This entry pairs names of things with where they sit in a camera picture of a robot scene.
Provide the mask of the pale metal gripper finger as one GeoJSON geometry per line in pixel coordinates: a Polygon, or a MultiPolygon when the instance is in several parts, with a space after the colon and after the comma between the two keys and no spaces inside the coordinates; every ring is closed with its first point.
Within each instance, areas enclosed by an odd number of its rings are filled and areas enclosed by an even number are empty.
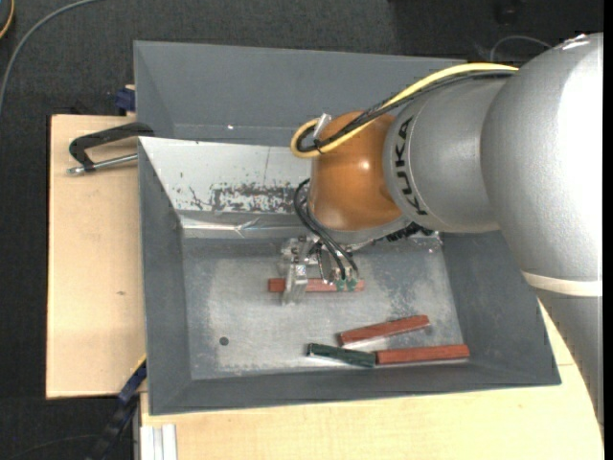
{"type": "Polygon", "coordinates": [[[298,256],[299,241],[297,238],[291,238],[284,241],[281,245],[279,258],[277,260],[278,274],[285,278],[294,265],[294,259],[298,256]]]}
{"type": "Polygon", "coordinates": [[[307,266],[305,264],[291,264],[286,272],[284,282],[282,304],[299,303],[307,292],[307,266]]]}

